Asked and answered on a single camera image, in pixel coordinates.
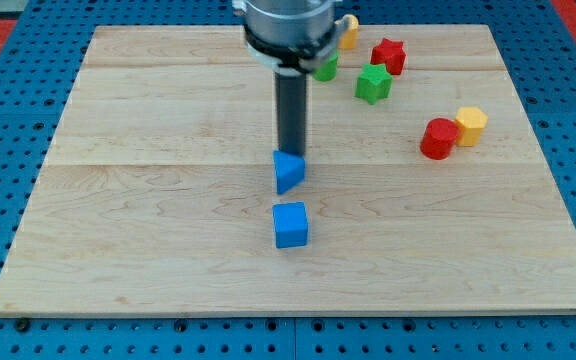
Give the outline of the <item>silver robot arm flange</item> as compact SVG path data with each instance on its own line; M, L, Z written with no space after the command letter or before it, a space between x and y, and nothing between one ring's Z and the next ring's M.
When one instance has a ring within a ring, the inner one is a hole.
M336 52L351 20L335 0L233 0L249 54L282 76L315 72Z

